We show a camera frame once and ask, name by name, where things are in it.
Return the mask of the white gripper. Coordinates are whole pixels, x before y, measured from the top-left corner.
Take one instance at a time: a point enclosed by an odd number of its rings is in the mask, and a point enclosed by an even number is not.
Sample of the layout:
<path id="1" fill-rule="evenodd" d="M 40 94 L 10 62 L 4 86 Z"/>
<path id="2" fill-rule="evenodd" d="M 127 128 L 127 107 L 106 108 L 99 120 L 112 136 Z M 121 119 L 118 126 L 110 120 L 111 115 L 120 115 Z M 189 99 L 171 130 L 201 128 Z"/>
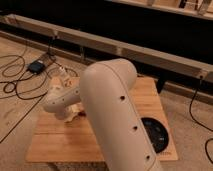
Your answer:
<path id="1" fill-rule="evenodd" d="M 58 120 L 66 120 L 69 116 L 68 108 L 80 102 L 77 79 L 62 80 L 53 77 L 43 102 L 43 108 L 48 113 L 53 113 Z"/>

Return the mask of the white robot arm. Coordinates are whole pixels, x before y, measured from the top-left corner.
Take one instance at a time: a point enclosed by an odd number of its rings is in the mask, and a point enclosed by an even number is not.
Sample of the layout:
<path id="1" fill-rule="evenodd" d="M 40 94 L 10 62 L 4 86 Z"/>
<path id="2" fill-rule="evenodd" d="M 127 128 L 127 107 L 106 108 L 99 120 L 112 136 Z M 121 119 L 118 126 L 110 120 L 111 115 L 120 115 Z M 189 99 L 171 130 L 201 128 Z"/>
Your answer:
<path id="1" fill-rule="evenodd" d="M 73 87 L 51 87 L 44 109 L 59 113 L 80 102 L 110 171 L 163 171 L 129 94 L 136 79 L 128 60 L 96 62 Z"/>

